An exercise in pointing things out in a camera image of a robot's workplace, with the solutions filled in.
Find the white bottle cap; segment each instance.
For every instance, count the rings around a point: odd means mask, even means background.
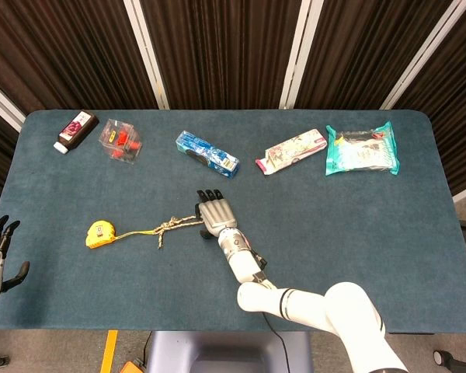
[[[54,144],[54,148],[56,148],[62,154],[65,154],[65,153],[67,153],[69,151],[69,149],[67,149],[65,146],[63,146],[59,141],[57,141]]]

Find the black cable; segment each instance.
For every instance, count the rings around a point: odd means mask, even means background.
[[[285,346],[285,341],[283,340],[283,337],[276,332],[276,330],[271,326],[270,321],[267,319],[266,313],[263,312],[264,319],[266,320],[267,326],[271,329],[271,331],[281,340],[281,344],[283,345],[283,351],[285,351],[285,359],[287,360],[287,371],[290,373],[290,363],[288,362],[288,352],[287,352],[287,346]]]
[[[143,365],[147,367],[147,346],[148,346],[148,341],[150,340],[150,337],[152,336],[153,330],[148,334],[147,342],[145,342],[145,345],[143,346]]]

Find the floor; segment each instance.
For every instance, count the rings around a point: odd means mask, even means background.
[[[466,220],[466,199],[456,205],[458,217]],[[0,353],[12,362],[4,373],[99,372],[106,346],[106,331],[87,330],[0,330]],[[111,372],[119,372],[126,361],[142,359],[148,332],[119,331]],[[448,372],[433,362],[435,349],[450,351],[466,361],[466,334],[432,336],[389,335],[388,342],[411,373]],[[315,372],[351,373],[340,340],[328,333],[312,333]]]

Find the wheel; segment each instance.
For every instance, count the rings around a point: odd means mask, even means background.
[[[452,359],[452,355],[448,353],[447,351],[442,351],[442,350],[435,350],[433,352],[433,359],[435,361],[435,364],[445,367],[446,363]]]

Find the clear plastic box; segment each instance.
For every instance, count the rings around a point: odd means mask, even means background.
[[[105,152],[112,159],[133,163],[141,149],[140,135],[132,124],[109,119],[100,135]]]

